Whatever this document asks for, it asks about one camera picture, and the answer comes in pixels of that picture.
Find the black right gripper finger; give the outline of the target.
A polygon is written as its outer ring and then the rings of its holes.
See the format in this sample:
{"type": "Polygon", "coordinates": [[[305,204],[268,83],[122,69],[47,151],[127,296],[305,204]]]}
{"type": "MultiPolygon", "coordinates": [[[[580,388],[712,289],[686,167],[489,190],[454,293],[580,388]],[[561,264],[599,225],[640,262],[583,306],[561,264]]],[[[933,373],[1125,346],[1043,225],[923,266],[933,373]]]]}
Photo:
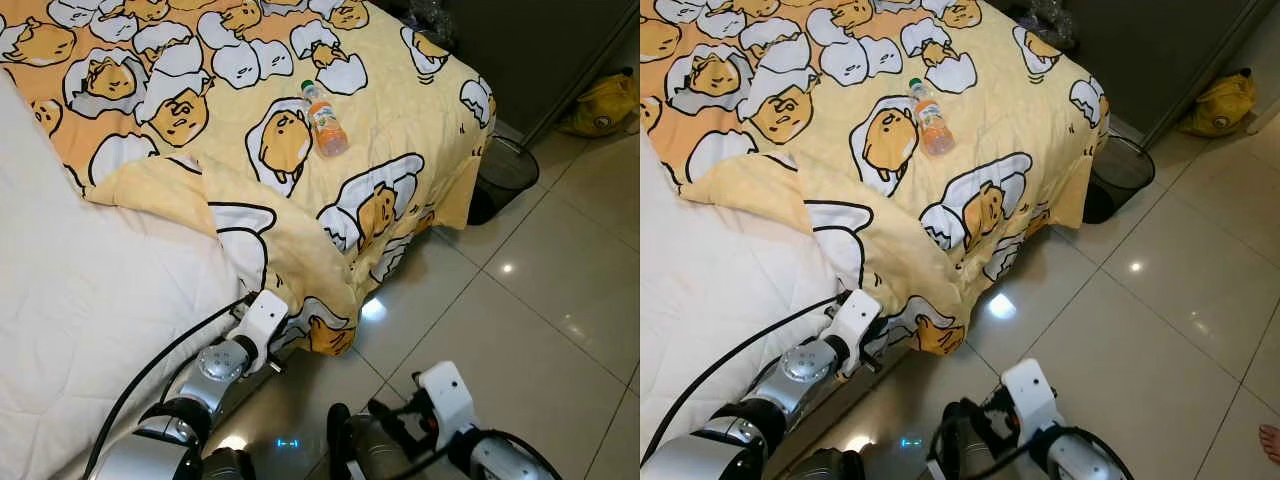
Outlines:
{"type": "Polygon", "coordinates": [[[330,480],[351,480],[347,466],[352,458],[349,417],[349,410],[343,403],[332,404],[326,412],[326,447],[329,456],[326,472],[330,480]]]}
{"type": "Polygon", "coordinates": [[[963,434],[961,428],[969,420],[968,399],[948,403],[943,408],[941,424],[941,471],[945,479],[963,479],[963,434]]]}

